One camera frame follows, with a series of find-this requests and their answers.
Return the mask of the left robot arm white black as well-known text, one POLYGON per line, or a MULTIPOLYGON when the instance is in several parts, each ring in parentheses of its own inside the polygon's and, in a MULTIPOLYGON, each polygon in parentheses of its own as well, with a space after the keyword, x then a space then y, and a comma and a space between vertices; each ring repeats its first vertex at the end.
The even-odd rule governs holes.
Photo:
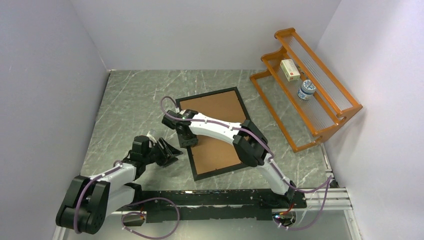
POLYGON ((142 186, 135 180, 148 165, 165 168, 182 154, 162 137, 134 137, 127 155, 116 160, 112 168, 97 175, 77 175, 72 179, 56 214, 56 225, 77 234, 97 233, 111 213, 125 207, 137 210, 146 202, 142 186))

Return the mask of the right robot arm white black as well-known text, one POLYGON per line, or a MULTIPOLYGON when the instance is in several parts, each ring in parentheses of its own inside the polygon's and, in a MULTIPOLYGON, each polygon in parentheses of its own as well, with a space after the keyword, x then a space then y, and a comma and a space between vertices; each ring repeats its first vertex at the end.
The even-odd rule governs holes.
POLYGON ((282 208, 295 199, 295 185, 286 177, 274 161, 275 155, 268 147, 267 139, 250 120, 227 122, 208 117, 195 110, 162 111, 162 123, 175 130, 181 148, 198 144, 198 136, 206 136, 232 145, 239 160, 257 169, 275 193, 275 202, 282 208))

